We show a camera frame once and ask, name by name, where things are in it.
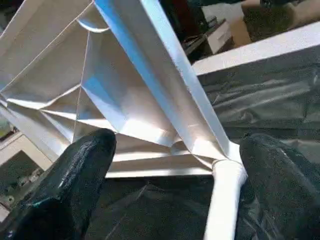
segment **white pipe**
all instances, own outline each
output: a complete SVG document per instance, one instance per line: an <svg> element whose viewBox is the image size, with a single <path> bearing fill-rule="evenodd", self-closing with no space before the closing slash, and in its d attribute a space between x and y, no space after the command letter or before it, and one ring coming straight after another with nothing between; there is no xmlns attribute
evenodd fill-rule
<svg viewBox="0 0 320 240"><path fill-rule="evenodd" d="M214 186L204 240L233 240L237 223L240 189L247 178L241 163L220 160L212 164Z"/></svg>

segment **plastic wrap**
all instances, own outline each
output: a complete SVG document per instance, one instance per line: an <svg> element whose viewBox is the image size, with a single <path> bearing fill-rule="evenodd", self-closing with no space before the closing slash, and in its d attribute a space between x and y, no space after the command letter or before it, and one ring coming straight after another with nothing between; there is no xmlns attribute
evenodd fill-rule
<svg viewBox="0 0 320 240"><path fill-rule="evenodd" d="M312 64L270 72L249 65L199 80L231 140L239 143L246 134L264 133L316 165L319 69ZM108 179L86 239L202 240L212 187L211 176ZM235 239L281 239L273 222L247 182L241 190Z"/></svg>

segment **black plastic sheet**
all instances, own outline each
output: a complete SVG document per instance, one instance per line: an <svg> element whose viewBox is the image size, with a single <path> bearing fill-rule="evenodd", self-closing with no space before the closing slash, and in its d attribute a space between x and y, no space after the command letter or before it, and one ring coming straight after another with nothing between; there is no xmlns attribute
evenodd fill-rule
<svg viewBox="0 0 320 240"><path fill-rule="evenodd" d="M319 65L261 69L241 66L199 77L227 135L239 143L246 134L267 134L320 163ZM211 176L108 179L86 239L202 240L212 187ZM247 182L235 239L281 239L273 222Z"/></svg>
<svg viewBox="0 0 320 240"><path fill-rule="evenodd" d="M213 188L211 176L107 179L86 240L202 240ZM273 240L277 229L246 183L236 240Z"/></svg>

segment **white triangular panel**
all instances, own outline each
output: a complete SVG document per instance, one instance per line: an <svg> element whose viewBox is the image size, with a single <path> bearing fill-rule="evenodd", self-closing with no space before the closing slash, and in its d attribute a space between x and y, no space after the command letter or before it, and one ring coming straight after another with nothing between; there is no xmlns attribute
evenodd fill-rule
<svg viewBox="0 0 320 240"><path fill-rule="evenodd" d="M163 17L156 1L25 0L0 38L0 111L50 159L111 129L109 177L211 174L239 153Z"/></svg>

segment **folded white panel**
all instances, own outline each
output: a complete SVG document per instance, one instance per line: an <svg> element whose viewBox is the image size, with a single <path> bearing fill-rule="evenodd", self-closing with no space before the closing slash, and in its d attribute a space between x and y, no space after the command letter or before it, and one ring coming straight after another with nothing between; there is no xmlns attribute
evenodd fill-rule
<svg viewBox="0 0 320 240"><path fill-rule="evenodd" d="M0 73L0 112L52 161L98 128L117 136L109 177L239 161L156 0L25 0Z"/></svg>

